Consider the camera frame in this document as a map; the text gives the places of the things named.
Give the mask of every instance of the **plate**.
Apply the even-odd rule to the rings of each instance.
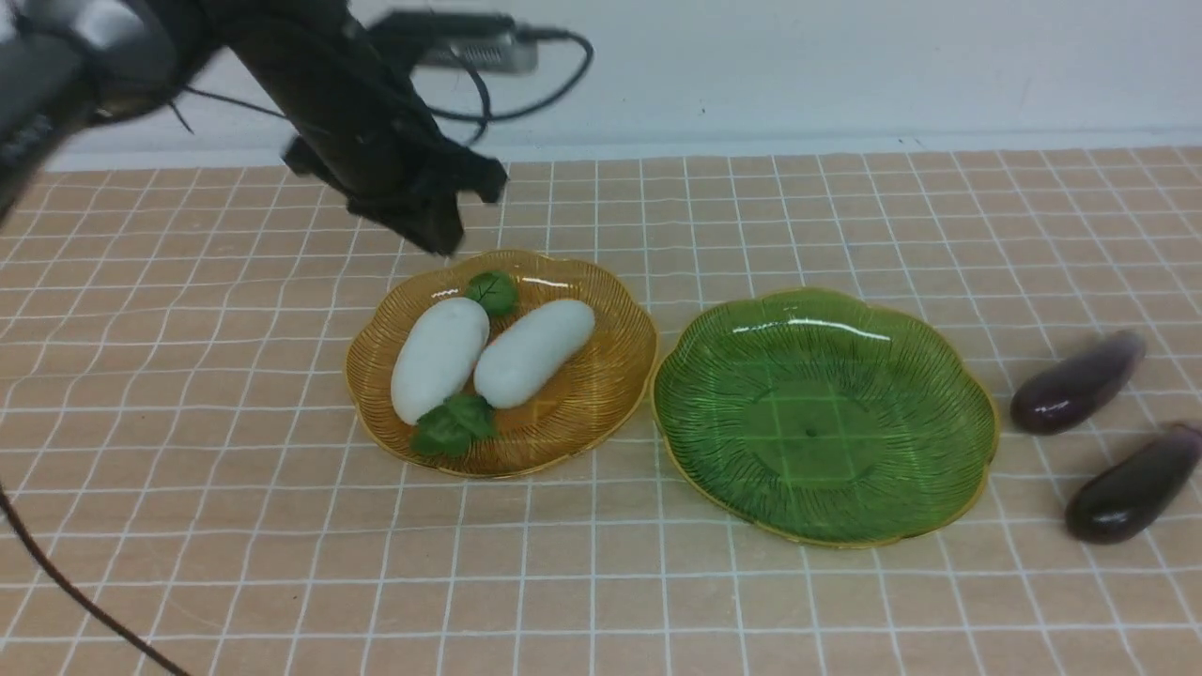
[[[695,488],[831,547],[887,545],[959,518],[1001,433],[993,398],[934,328],[814,287],[697,316],[651,397]]]
[[[475,444],[463,457],[421,456],[409,446],[413,428],[392,408],[392,369],[400,346],[430,306],[462,295],[472,277],[494,269],[510,273],[517,283],[518,310],[493,320],[490,340],[525,313],[557,298],[593,307],[593,337],[532,399],[496,411],[496,439]],[[394,456],[459,476],[516,476],[593,449],[617,432],[647,392],[657,348],[650,315],[603,268],[529,251],[488,251],[411,277],[393,289],[351,343],[346,383],[363,426]]]

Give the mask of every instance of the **white radish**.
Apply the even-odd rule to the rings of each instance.
[[[584,348],[595,326],[593,308],[573,298],[535,308],[484,348],[472,376],[476,392],[494,409],[526,403]]]
[[[458,395],[488,343],[488,313],[476,301],[439,301],[417,318],[392,370],[392,408],[405,425]]]

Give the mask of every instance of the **yellow plate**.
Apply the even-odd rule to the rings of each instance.
[[[498,439],[475,444],[464,457],[421,456],[409,447],[413,428],[392,408],[392,369],[400,346],[430,306],[462,295],[472,277],[492,269],[513,275],[518,312],[494,319],[490,339],[557,298],[588,303],[596,314],[596,328],[530,402],[496,411]],[[617,432],[647,392],[657,350],[659,333],[650,315],[613,274],[585,261],[489,251],[393,289],[351,343],[346,383],[363,426],[392,455],[458,476],[516,476],[593,449]]]

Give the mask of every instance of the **plate rim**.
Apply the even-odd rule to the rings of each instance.
[[[651,337],[653,337],[653,346],[651,346],[653,351],[651,351],[650,364],[649,364],[649,367],[647,369],[647,373],[643,375],[642,384],[639,386],[638,399],[635,402],[633,405],[631,405],[629,408],[629,410],[611,428],[606,429],[601,434],[597,434],[588,444],[582,445],[579,449],[577,449],[577,450],[575,450],[575,451],[572,451],[570,453],[563,453],[563,455],[555,457],[554,459],[551,459],[551,461],[547,461],[547,462],[543,462],[543,463],[540,463],[540,464],[536,464],[536,466],[531,466],[531,467],[528,467],[528,468],[524,468],[524,469],[520,469],[520,470],[517,470],[517,472],[502,472],[502,473],[472,473],[472,472],[462,472],[462,470],[456,470],[456,469],[451,469],[451,468],[447,468],[447,467],[441,467],[441,466],[438,466],[438,464],[434,464],[434,463],[430,463],[430,462],[423,462],[422,459],[418,458],[418,456],[416,456],[416,453],[412,457],[409,457],[409,456],[404,456],[404,455],[400,455],[400,453],[393,451],[392,449],[388,447],[387,444],[385,444],[383,441],[380,440],[380,438],[376,435],[375,431],[371,429],[371,426],[369,426],[367,423],[367,420],[363,417],[363,407],[362,407],[362,403],[359,401],[359,397],[356,395],[355,386],[351,384],[351,373],[350,373],[350,368],[349,368],[350,363],[351,363],[351,354],[355,351],[356,345],[361,344],[361,340],[363,340],[365,338],[368,331],[370,328],[373,328],[374,326],[377,326],[377,322],[381,321],[381,316],[380,315],[381,315],[383,304],[388,301],[388,298],[392,297],[393,295],[403,295],[404,293],[404,287],[407,284],[410,284],[410,283],[412,283],[415,280],[418,280],[418,279],[439,277],[441,274],[446,274],[450,271],[454,271],[456,268],[460,268],[460,267],[463,267],[463,266],[465,266],[465,265],[468,265],[468,263],[470,263],[472,261],[478,261],[481,259],[487,259],[487,257],[493,257],[493,256],[499,256],[499,255],[510,255],[510,256],[518,256],[518,257],[524,256],[524,257],[526,257],[528,260],[531,260],[531,261],[545,261],[545,262],[551,262],[551,263],[582,265],[582,266],[585,266],[585,267],[594,268],[595,271],[597,271],[602,275],[611,278],[613,281],[615,281],[618,284],[618,287],[621,290],[621,293],[631,303],[631,306],[635,307],[636,314],[639,315],[639,318],[647,324],[648,328],[650,330]],[[607,439],[609,439],[611,437],[613,437],[614,434],[617,434],[619,429],[621,429],[623,427],[625,427],[625,425],[627,422],[630,422],[630,419],[633,417],[633,415],[636,413],[638,413],[638,408],[642,405],[642,403],[648,398],[648,392],[651,390],[651,383],[653,383],[653,380],[655,378],[655,374],[659,370],[657,367],[659,367],[660,363],[662,363],[661,360],[660,360],[660,351],[661,351],[661,349],[662,349],[662,339],[661,339],[661,336],[660,336],[659,326],[655,324],[655,318],[651,316],[650,312],[648,312],[648,309],[643,306],[643,303],[639,303],[635,298],[635,295],[631,293],[630,287],[626,285],[626,283],[620,277],[618,277],[617,274],[609,272],[605,267],[602,267],[602,266],[600,266],[600,265],[597,265],[597,263],[595,263],[593,261],[585,261],[583,259],[569,259],[569,257],[551,256],[551,255],[543,254],[541,251],[530,251],[530,250],[525,250],[525,249],[490,249],[488,251],[481,251],[478,254],[474,254],[471,256],[468,256],[468,257],[465,257],[465,259],[463,259],[460,261],[457,261],[452,266],[447,266],[447,267],[442,267],[442,268],[436,268],[436,269],[428,269],[426,272],[419,272],[417,274],[410,275],[410,277],[403,279],[400,283],[398,283],[391,290],[388,290],[388,292],[383,295],[383,297],[380,300],[380,302],[376,303],[376,308],[371,313],[371,319],[369,319],[367,321],[367,324],[363,325],[363,328],[361,328],[355,334],[355,338],[352,338],[351,342],[350,342],[350,344],[347,345],[347,348],[346,348],[346,356],[343,360],[343,380],[344,380],[344,384],[346,385],[346,390],[347,390],[347,393],[350,395],[351,402],[355,405],[355,417],[358,420],[359,426],[368,433],[368,437],[371,438],[371,440],[375,443],[375,445],[379,446],[380,450],[385,451],[386,453],[388,453],[388,455],[391,455],[391,456],[393,456],[393,457],[395,457],[395,458],[398,458],[398,459],[400,459],[403,462],[412,463],[412,464],[416,464],[418,467],[423,467],[426,469],[432,469],[434,472],[439,472],[441,474],[446,474],[448,476],[456,476],[456,478],[459,478],[459,479],[514,479],[514,478],[519,478],[519,476],[526,476],[526,475],[530,475],[530,474],[535,474],[537,472],[542,472],[545,469],[548,469],[551,467],[554,467],[557,464],[566,462],[566,461],[569,461],[569,459],[571,459],[573,457],[577,457],[577,456],[581,456],[583,453],[587,453],[588,451],[591,451],[591,450],[596,449],[597,446],[600,446]]]
[[[934,526],[932,528],[927,528],[927,529],[923,529],[923,530],[920,530],[920,532],[916,532],[916,533],[895,535],[895,536],[892,536],[892,538],[883,538],[881,540],[873,540],[873,541],[864,541],[864,542],[828,541],[828,540],[817,540],[817,539],[813,539],[813,538],[804,538],[804,536],[796,535],[793,533],[789,533],[787,530],[783,530],[783,529],[780,529],[778,527],[774,527],[774,526],[763,523],[761,521],[757,521],[757,520],[750,517],[749,515],[745,515],[745,514],[740,512],[739,510],[733,509],[731,505],[727,505],[726,503],[719,500],[716,497],[714,497],[708,491],[706,491],[704,488],[702,488],[689,475],[689,473],[686,473],[684,470],[684,467],[680,466],[680,461],[677,457],[677,451],[672,447],[671,439],[668,439],[667,426],[665,426],[664,421],[660,417],[660,408],[659,408],[659,405],[656,405],[656,401],[655,401],[655,391],[657,390],[656,386],[659,384],[660,374],[662,373],[664,366],[668,362],[668,360],[671,360],[680,350],[680,340],[683,340],[685,338],[685,336],[688,336],[689,332],[692,331],[703,319],[706,319],[707,316],[710,316],[713,314],[716,314],[722,308],[730,308],[732,306],[762,306],[769,298],[774,298],[774,297],[778,297],[778,296],[808,296],[808,295],[819,295],[819,293],[826,295],[826,296],[833,296],[835,298],[840,298],[840,300],[846,301],[849,303],[858,304],[858,306],[865,308],[867,310],[869,310],[869,312],[871,312],[874,314],[876,314],[876,313],[892,314],[892,315],[902,318],[902,319],[904,319],[906,321],[911,321],[911,322],[915,322],[915,324],[917,324],[920,326],[926,326],[927,328],[930,328],[930,331],[934,334],[934,337],[938,340],[940,340],[952,352],[952,355],[956,356],[957,367],[959,368],[959,370],[964,375],[968,376],[969,383],[972,386],[975,386],[977,390],[980,390],[981,393],[984,395],[986,401],[989,402],[989,411],[993,414],[993,416],[992,416],[993,435],[992,435],[992,439],[990,439],[990,443],[989,443],[988,457],[982,463],[983,467],[982,467],[982,470],[981,470],[981,480],[977,484],[976,491],[965,502],[965,504],[959,510],[957,510],[956,514],[953,514],[951,517],[946,518],[944,522],[939,523],[938,526]],[[1001,421],[1001,411],[1000,411],[1000,409],[998,407],[998,402],[994,399],[993,395],[989,392],[989,389],[986,387],[984,383],[982,383],[981,379],[977,378],[977,375],[975,373],[972,373],[968,368],[968,364],[964,361],[964,356],[960,354],[959,350],[956,349],[956,345],[953,345],[942,333],[940,333],[938,330],[935,330],[935,327],[932,326],[929,322],[923,321],[921,318],[915,316],[914,314],[910,314],[908,312],[899,310],[897,308],[891,308],[888,306],[883,306],[883,304],[880,304],[880,303],[873,303],[873,302],[865,301],[864,298],[859,298],[857,296],[852,296],[851,293],[846,293],[846,292],[839,291],[837,289],[828,289],[828,287],[825,287],[825,286],[793,286],[793,287],[789,287],[789,289],[781,289],[781,290],[778,290],[778,291],[773,291],[773,292],[766,293],[763,296],[756,296],[756,297],[750,297],[750,298],[737,298],[737,300],[733,300],[733,301],[725,301],[722,303],[718,303],[716,306],[714,306],[712,308],[708,308],[708,309],[703,310],[702,313],[697,314],[697,316],[695,316],[691,320],[689,320],[689,324],[686,324],[684,326],[684,328],[680,331],[680,339],[677,340],[677,344],[673,345],[672,349],[668,350],[659,360],[659,363],[655,364],[655,368],[653,369],[653,374],[651,374],[651,378],[650,378],[650,404],[651,404],[651,417],[655,420],[655,428],[659,431],[660,439],[664,441],[664,450],[667,451],[668,459],[672,462],[672,466],[676,468],[677,473],[680,474],[680,476],[684,479],[684,481],[686,484],[689,484],[695,491],[697,491],[698,493],[701,493],[706,499],[708,499],[710,503],[713,503],[714,505],[719,506],[720,509],[722,509],[727,514],[731,514],[731,515],[740,518],[742,521],[745,521],[745,522],[755,526],[756,528],[760,528],[762,530],[767,530],[768,533],[773,533],[775,535],[779,535],[779,536],[781,536],[781,538],[784,538],[784,539],[786,539],[786,540],[789,540],[791,542],[796,542],[798,545],[811,545],[811,546],[832,548],[832,550],[868,550],[868,548],[874,548],[874,547],[883,547],[883,546],[888,546],[888,545],[893,545],[893,544],[900,542],[903,540],[912,540],[915,538],[921,538],[923,535],[929,535],[932,533],[942,530],[944,528],[951,526],[952,523],[956,523],[965,514],[968,514],[974,506],[976,506],[976,504],[981,500],[981,497],[984,494],[986,488],[988,488],[988,486],[989,486],[989,478],[990,478],[992,470],[993,470],[993,461],[998,456],[998,447],[1000,446],[1000,443],[1001,443],[1002,421]]]

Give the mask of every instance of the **white wall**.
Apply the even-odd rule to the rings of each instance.
[[[428,5],[409,0],[406,5]],[[370,19],[397,2],[353,0]],[[540,115],[493,128],[502,156],[645,155],[676,148],[1076,144],[1189,140],[1202,131],[1198,0],[477,0],[585,34],[596,64]],[[554,88],[570,47],[536,77],[493,78],[498,108]],[[197,83],[269,103],[224,58]],[[466,77],[422,75],[432,103],[472,109]],[[163,113],[79,138],[72,152],[249,150],[274,158],[287,128],[189,97],[189,136]],[[447,128],[466,136],[468,128]]]

